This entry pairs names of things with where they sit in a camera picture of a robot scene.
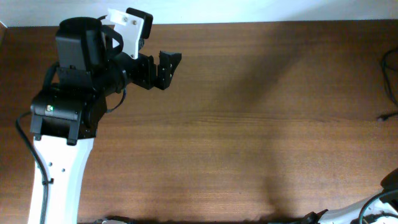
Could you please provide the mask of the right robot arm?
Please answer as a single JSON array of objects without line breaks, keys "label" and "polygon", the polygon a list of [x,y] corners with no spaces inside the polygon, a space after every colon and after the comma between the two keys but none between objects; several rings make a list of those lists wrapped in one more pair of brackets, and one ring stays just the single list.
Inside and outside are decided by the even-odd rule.
[{"label": "right robot arm", "polygon": [[300,223],[313,224],[397,224],[397,170],[381,180],[382,190],[347,207],[311,212]]}]

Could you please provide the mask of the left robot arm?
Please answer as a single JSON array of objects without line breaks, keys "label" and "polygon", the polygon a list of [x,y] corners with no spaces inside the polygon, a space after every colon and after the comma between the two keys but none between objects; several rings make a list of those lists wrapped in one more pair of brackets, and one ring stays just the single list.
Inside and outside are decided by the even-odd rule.
[{"label": "left robot arm", "polygon": [[27,143],[35,159],[29,223],[76,223],[81,182],[100,119],[110,112],[106,97],[125,95],[133,83],[169,87],[180,53],[151,56],[123,52],[121,34],[101,19],[74,17],[55,35],[58,60],[48,69],[30,106]]}]

